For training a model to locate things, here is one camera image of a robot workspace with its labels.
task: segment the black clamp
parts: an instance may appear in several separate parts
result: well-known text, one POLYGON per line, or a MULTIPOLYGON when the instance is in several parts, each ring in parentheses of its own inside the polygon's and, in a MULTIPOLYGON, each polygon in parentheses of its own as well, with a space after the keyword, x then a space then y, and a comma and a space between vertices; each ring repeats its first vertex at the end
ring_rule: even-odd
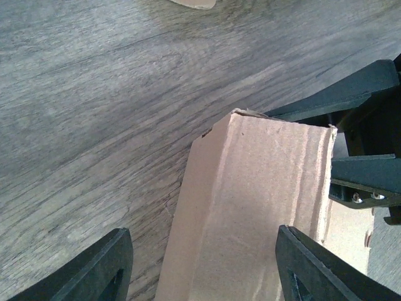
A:
POLYGON ((114 229, 53 274, 8 301, 125 301, 133 250, 128 229, 114 229))
POLYGON ((279 227, 276 261, 286 301, 401 300, 294 227, 279 227))

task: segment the black plastic part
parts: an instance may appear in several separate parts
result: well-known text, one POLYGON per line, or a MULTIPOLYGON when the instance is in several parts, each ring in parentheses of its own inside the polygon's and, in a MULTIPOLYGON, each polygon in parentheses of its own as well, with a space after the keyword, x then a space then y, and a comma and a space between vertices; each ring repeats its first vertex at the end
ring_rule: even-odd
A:
POLYGON ((286 301, 401 300, 294 227, 279 227, 276 261, 286 301))
POLYGON ((401 224, 401 206, 389 207, 390 216, 384 218, 384 221, 390 226, 401 224))
POLYGON ((401 55, 398 55, 396 59, 394 60, 394 65, 397 68, 398 72, 401 72, 401 55))
POLYGON ((401 203, 401 159, 394 155, 334 158, 331 164, 330 196, 335 201, 353 209, 389 207, 401 203), (358 193, 362 203, 353 201, 355 193, 358 193), (383 199, 375 199, 372 194, 383 199))
POLYGON ((345 133, 350 156, 401 157, 401 86, 375 93, 336 126, 345 133))
POLYGON ((336 119, 340 119, 342 115, 339 114, 340 111, 356 108, 373 93, 399 84, 394 62, 378 60, 310 97, 265 114, 281 120, 312 125, 336 124, 336 119))
POLYGON ((9 301, 125 301, 132 262, 129 230, 114 229, 9 301))

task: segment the wood grain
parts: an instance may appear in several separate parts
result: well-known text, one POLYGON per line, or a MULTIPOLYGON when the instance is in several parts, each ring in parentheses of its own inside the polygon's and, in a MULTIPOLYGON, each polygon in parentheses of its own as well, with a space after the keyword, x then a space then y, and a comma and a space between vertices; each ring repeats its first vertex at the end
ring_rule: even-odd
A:
POLYGON ((152 300, 190 143, 401 47, 398 0, 3 2, 1 300, 117 227, 152 300))

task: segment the metal screw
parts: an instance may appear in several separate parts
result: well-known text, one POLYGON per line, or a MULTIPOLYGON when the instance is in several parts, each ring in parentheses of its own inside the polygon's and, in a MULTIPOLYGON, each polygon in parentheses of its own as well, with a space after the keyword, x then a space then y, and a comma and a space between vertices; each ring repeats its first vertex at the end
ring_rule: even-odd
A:
POLYGON ((382 195, 379 194, 379 193, 371 193, 371 194, 370 194, 370 197, 371 197, 372 199, 385 199, 385 198, 386 198, 385 196, 382 196, 382 195))
POLYGON ((356 204, 363 203, 363 200, 359 197, 359 193, 354 193, 352 196, 352 201, 356 204))

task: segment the cardboard piece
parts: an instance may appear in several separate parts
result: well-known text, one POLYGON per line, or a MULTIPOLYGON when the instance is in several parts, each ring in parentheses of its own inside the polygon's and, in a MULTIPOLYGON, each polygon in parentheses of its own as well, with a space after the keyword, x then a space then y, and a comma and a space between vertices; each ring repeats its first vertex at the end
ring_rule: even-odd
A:
POLYGON ((279 225, 337 247, 327 229, 335 135, 235 109, 196 139, 155 300, 282 300, 279 225))
POLYGON ((196 9, 210 9, 216 4, 216 0, 171 0, 175 3, 196 9))
POLYGON ((332 201, 329 212, 327 234, 322 245, 367 275, 370 238, 375 222, 373 210, 354 210, 332 201))

